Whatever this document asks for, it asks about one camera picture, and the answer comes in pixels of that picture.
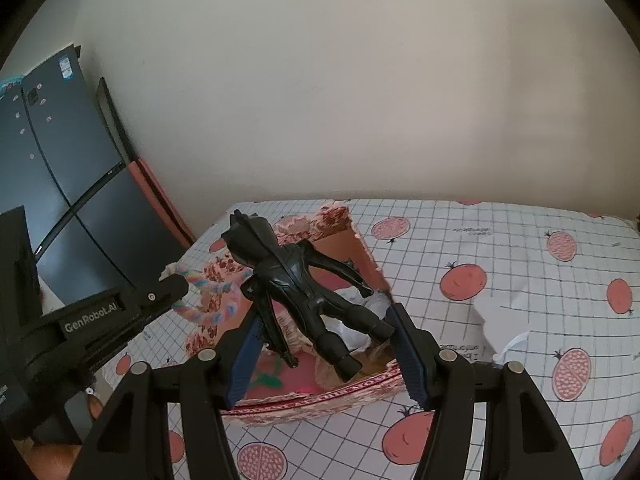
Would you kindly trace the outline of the black action figure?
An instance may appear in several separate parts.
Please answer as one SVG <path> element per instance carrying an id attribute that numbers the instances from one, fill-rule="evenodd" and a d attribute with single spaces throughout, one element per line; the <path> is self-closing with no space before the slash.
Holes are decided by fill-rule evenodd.
<path id="1" fill-rule="evenodd" d="M 222 233 L 222 238 L 233 259 L 252 270 L 241 290 L 257 308 L 269 349 L 289 367 L 298 365 L 274 314 L 272 303 L 277 301 L 337 376 L 343 382 L 354 378 L 362 364 L 350 354 L 341 337 L 324 325 L 324 293 L 329 289 L 317 282 L 309 269 L 313 266 L 338 276 L 356 287 L 363 297 L 370 296 L 374 290 L 354 268 L 323 255 L 309 240 L 280 244 L 268 220 L 257 214 L 248 216 L 235 210 L 230 214 L 229 222 L 229 229 Z"/>

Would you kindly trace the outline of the crumpled white paper ball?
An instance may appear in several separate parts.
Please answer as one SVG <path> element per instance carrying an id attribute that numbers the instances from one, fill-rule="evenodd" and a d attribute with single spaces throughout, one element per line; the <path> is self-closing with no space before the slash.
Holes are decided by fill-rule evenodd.
<path id="1" fill-rule="evenodd" d="M 356 287 L 326 290 L 322 308 L 326 328 L 346 344 L 348 351 L 364 351 L 390 339 L 395 327 L 384 318 L 392 304 L 386 292 L 363 297 Z"/>

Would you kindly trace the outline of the green plastic toy piece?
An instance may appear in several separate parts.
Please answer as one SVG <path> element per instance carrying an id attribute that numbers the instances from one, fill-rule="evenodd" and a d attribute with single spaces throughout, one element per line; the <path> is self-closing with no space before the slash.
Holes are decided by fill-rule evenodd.
<path id="1" fill-rule="evenodd" d="M 248 388 L 264 387 L 269 389 L 281 388 L 280 378 L 283 361 L 278 356 L 261 356 L 256 364 Z"/>

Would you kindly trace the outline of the dark blue refrigerator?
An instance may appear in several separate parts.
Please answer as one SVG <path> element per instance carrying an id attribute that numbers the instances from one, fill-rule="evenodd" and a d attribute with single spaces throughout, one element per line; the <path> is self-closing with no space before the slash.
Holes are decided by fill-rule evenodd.
<path id="1" fill-rule="evenodd" d="M 186 251 L 131 177 L 142 158 L 79 53 L 71 44 L 1 88 L 1 208 L 24 208 L 39 277 L 63 304 L 150 286 Z"/>

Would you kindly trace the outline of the pomegranate grid tablecloth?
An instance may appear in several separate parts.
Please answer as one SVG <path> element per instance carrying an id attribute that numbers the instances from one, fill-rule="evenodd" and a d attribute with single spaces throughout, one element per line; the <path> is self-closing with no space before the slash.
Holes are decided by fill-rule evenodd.
<path id="1" fill-rule="evenodd" d="M 603 214 L 443 200 L 349 200 L 352 220 L 416 326 L 487 361 L 472 300 L 508 292 L 524 364 L 586 479 L 639 474 L 639 235 Z M 412 479 L 432 414 L 402 388 L 292 422 L 224 419 L 243 479 Z"/>

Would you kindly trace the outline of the pink folded board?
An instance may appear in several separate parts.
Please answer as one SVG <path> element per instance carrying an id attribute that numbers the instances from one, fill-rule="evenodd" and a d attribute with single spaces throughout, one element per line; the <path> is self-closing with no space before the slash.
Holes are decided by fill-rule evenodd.
<path id="1" fill-rule="evenodd" d="M 174 204 L 171 203 L 146 161 L 143 159 L 134 160 L 130 162 L 127 169 L 146 200 L 163 221 L 164 226 L 183 248 L 188 249 L 195 242 L 195 237 Z"/>

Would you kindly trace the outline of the floral cardboard box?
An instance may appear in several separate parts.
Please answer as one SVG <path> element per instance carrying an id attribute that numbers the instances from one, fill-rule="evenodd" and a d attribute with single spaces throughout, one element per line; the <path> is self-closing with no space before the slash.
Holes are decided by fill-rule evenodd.
<path id="1" fill-rule="evenodd" d="M 267 217 L 279 242 L 309 240 L 322 254 L 352 266 L 375 292 L 386 292 L 392 299 L 390 284 L 352 220 L 348 205 L 244 203 L 241 208 L 248 214 Z M 189 324 L 183 343 L 186 356 L 212 348 L 225 332 L 240 325 L 250 308 L 240 289 L 248 270 L 232 258 L 221 236 L 228 226 L 229 218 L 220 217 L 178 262 L 191 285 L 190 295 L 176 311 L 180 320 Z M 352 287 L 326 270 L 314 269 L 310 274 L 332 292 Z M 375 402 L 401 390 L 399 370 L 388 344 L 372 344 L 364 351 L 351 351 L 362 367 L 354 378 L 343 382 L 314 351 L 285 307 L 274 304 L 273 310 L 298 365 L 291 368 L 282 360 L 281 388 L 248 388 L 230 413 L 233 419 L 247 426 L 292 422 Z M 263 348 L 260 356 L 278 355 Z"/>

